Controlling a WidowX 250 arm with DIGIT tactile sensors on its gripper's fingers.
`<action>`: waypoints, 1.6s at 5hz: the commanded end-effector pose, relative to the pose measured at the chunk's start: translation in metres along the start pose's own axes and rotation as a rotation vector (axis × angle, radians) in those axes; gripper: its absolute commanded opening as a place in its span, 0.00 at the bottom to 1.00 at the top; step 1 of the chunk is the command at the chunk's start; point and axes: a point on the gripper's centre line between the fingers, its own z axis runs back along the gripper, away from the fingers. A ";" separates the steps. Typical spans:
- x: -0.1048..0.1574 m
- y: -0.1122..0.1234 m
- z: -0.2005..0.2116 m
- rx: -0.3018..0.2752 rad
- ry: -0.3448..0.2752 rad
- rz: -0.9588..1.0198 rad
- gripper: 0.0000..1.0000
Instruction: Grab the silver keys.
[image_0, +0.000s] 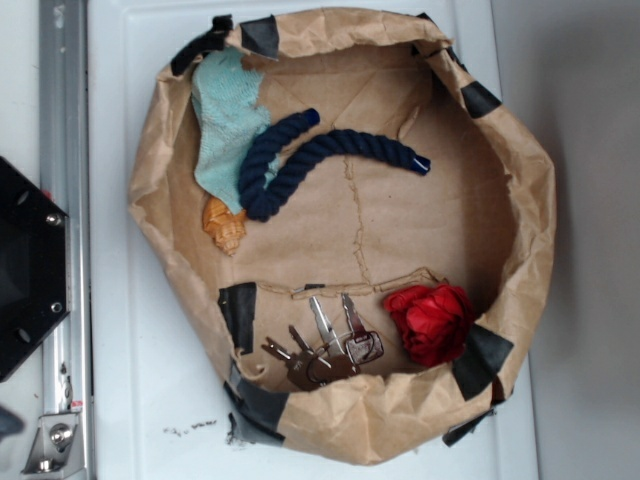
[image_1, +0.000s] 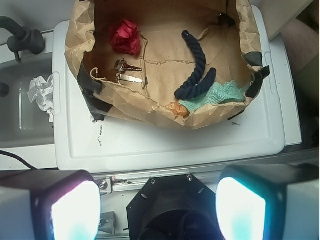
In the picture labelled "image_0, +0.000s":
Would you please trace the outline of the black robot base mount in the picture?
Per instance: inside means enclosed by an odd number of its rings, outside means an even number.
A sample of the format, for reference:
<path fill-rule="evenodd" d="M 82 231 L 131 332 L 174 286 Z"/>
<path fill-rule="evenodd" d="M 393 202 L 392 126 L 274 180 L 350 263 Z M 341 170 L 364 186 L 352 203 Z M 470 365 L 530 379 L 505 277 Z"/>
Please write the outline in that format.
<path fill-rule="evenodd" d="M 1 160 L 1 380 L 68 314 L 67 214 Z"/>

